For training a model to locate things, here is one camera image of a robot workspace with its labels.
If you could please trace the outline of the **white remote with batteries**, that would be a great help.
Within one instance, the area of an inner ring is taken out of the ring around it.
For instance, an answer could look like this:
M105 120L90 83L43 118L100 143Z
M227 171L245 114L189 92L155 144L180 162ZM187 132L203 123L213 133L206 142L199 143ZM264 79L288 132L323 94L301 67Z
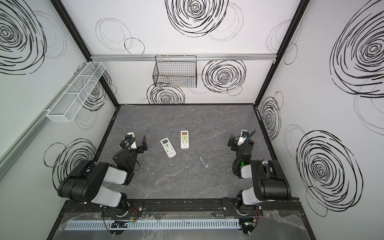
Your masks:
M190 147L189 131L181 131L181 149L188 149Z

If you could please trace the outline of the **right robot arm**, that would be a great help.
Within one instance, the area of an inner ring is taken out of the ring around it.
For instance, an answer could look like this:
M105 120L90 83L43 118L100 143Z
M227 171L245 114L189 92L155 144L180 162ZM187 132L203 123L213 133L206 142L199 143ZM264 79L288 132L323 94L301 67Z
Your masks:
M232 164L233 174L240 179L252 180L253 186L238 194L241 205L254 206L262 202L289 201L291 187L279 161L253 160L254 141L243 131L240 136L230 136L228 147L236 153Z

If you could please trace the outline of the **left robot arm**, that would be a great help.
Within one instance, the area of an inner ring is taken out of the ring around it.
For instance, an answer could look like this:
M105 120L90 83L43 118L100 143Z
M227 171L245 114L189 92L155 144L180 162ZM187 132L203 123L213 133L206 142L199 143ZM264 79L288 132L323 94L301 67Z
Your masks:
M120 143L121 150L113 156L114 164L83 161L72 170L58 187L62 198L110 207L125 214L130 204L127 195L102 186L112 183L127 186L131 183L138 165L138 155L148 150L146 136L136 144L134 133L127 133Z

